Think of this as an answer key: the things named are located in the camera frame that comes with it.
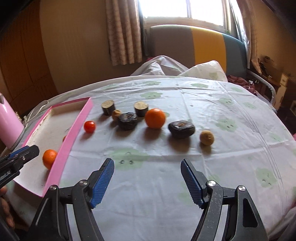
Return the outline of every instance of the windowsill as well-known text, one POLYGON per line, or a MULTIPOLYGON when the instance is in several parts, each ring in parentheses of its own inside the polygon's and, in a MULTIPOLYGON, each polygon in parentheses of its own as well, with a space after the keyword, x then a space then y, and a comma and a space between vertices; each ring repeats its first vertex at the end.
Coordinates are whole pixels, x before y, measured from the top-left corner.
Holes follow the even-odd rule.
POLYGON ((152 26, 163 25, 163 24, 179 24, 194 27, 208 28, 219 31, 221 33, 227 33, 224 26, 216 25, 213 23, 183 17, 147 17, 145 18, 146 28, 149 29, 152 26))

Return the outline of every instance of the dark stone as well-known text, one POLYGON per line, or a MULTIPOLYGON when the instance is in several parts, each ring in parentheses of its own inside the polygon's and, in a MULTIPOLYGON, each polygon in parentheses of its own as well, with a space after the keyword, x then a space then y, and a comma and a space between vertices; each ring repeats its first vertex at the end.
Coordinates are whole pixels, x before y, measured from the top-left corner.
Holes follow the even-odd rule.
POLYGON ((125 131, 134 129, 137 123, 137 115, 132 112, 123 113, 118 117, 118 126, 125 131))
POLYGON ((185 139, 195 133, 195 126, 186 120, 174 121, 168 125, 168 129, 177 139, 185 139))

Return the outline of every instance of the yellow cushion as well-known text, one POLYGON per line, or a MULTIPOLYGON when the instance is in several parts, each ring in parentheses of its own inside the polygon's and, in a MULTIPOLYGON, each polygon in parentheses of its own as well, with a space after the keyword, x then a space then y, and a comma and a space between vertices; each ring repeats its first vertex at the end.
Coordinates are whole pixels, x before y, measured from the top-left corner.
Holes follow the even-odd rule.
POLYGON ((216 60, 226 73, 226 47, 223 35, 205 28, 191 27, 195 64, 216 60))

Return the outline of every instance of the window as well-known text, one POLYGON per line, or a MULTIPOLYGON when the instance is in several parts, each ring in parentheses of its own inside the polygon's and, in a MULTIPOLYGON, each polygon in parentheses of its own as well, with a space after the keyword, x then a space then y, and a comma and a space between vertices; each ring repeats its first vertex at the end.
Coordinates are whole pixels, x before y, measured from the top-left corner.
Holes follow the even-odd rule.
POLYGON ((139 0, 147 27, 183 24, 229 32, 228 0, 139 0))

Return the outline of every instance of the white cable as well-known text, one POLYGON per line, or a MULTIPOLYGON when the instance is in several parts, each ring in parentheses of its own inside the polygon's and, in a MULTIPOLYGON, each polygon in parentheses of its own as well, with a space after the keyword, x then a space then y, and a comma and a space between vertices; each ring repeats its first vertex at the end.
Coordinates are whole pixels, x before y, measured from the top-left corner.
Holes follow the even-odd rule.
POLYGON ((39 110, 37 111, 37 113, 33 116, 33 117, 31 117, 32 116, 32 114, 33 114, 33 112, 34 112, 34 110, 35 110, 35 108, 37 107, 35 107, 31 112, 30 112, 30 115, 29 115, 29 118, 27 118, 26 116, 24 116, 24 122, 23 122, 23 124, 25 124, 25 129, 27 128, 27 126, 28 126, 28 123, 30 122, 30 121, 32 121, 39 113, 40 113, 40 111, 42 110, 42 108, 44 107, 44 106, 46 106, 47 104, 49 104, 49 102, 48 102, 48 100, 46 100, 46 104, 44 104, 44 105, 42 105, 40 108, 39 108, 39 110))

